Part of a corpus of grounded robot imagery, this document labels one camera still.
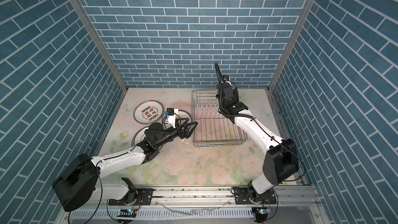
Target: plate rim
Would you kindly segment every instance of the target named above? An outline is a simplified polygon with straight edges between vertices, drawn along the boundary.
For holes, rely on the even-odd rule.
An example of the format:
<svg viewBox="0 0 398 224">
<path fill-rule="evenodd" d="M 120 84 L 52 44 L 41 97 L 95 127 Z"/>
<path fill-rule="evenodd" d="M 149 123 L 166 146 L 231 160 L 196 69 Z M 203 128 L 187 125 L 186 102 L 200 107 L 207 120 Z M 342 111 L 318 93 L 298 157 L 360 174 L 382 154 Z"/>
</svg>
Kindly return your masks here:
<svg viewBox="0 0 398 224">
<path fill-rule="evenodd" d="M 158 117 L 157 119 L 153 120 L 152 122 L 149 122 L 149 123 L 142 123 L 142 122 L 139 122 L 139 121 L 137 120 L 137 118 L 135 117 L 135 112 L 137 111 L 138 107 L 140 107 L 142 104 L 147 103 L 147 102 L 157 102 L 157 103 L 159 103 L 160 106 L 162 107 L 162 113 L 163 113 L 163 111 L 164 111 L 164 107 L 163 107 L 162 103 L 160 103 L 160 102 L 158 102 L 158 101 L 149 100 L 149 101 L 144 101 L 144 102 L 142 102 L 141 104 L 139 104 L 139 105 L 134 109 L 134 113 L 133 113 L 133 115 L 132 115 L 132 116 L 134 117 L 135 121 L 138 122 L 138 123 L 140 123 L 140 124 L 152 124 L 152 123 L 154 123 L 154 122 L 157 122 L 157 121 L 162 117 L 162 114 L 159 114 L 159 117 Z"/>
</svg>

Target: plate with red chinese characters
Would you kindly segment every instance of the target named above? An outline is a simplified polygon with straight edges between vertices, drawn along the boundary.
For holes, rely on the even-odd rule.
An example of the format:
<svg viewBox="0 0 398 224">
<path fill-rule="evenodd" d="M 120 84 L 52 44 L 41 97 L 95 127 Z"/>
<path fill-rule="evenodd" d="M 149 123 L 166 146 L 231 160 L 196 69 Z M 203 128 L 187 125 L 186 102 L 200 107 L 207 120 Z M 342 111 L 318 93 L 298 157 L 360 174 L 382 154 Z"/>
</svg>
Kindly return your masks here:
<svg viewBox="0 0 398 224">
<path fill-rule="evenodd" d="M 163 116 L 163 106 L 157 101 L 146 101 L 134 110 L 134 119 L 141 124 L 156 122 Z"/>
</svg>

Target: blue tile wall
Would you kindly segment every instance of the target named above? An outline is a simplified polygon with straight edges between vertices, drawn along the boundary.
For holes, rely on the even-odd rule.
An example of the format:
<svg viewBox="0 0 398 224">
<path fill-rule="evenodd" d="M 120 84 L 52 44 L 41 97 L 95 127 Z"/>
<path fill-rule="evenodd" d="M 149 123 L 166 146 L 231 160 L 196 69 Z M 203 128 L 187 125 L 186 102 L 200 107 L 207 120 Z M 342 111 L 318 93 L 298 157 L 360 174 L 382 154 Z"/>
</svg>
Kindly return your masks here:
<svg viewBox="0 0 398 224">
<path fill-rule="evenodd" d="M 398 0 L 316 0 L 274 95 L 331 223 L 398 223 Z"/>
<path fill-rule="evenodd" d="M 214 87 L 218 62 L 263 88 L 304 1 L 81 0 L 129 87 Z"/>
<path fill-rule="evenodd" d="M 54 223 L 51 188 L 93 154 L 121 89 L 67 0 L 0 0 L 0 223 Z"/>
</svg>

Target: metal wire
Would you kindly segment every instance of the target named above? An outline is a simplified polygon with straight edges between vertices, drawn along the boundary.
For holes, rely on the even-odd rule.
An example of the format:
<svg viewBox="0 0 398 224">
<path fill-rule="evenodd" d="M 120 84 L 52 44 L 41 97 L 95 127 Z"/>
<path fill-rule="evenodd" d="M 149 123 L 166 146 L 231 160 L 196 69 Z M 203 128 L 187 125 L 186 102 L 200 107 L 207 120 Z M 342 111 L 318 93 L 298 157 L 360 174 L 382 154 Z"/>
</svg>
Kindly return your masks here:
<svg viewBox="0 0 398 224">
<path fill-rule="evenodd" d="M 248 138 L 246 132 L 218 112 L 215 90 L 192 92 L 192 121 L 197 121 L 192 141 L 196 147 L 239 145 Z"/>
</svg>

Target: metal wire dish rack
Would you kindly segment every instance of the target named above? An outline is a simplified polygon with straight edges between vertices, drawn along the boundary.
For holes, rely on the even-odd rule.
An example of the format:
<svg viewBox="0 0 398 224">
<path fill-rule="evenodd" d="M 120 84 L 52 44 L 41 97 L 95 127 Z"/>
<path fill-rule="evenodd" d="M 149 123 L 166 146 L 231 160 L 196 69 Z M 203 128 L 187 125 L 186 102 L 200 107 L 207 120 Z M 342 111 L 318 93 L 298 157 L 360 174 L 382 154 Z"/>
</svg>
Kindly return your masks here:
<svg viewBox="0 0 398 224">
<path fill-rule="evenodd" d="M 192 134 L 195 147 L 231 146 L 244 143 L 248 135 L 218 112 L 216 90 L 192 91 L 192 121 L 198 125 Z"/>
</svg>

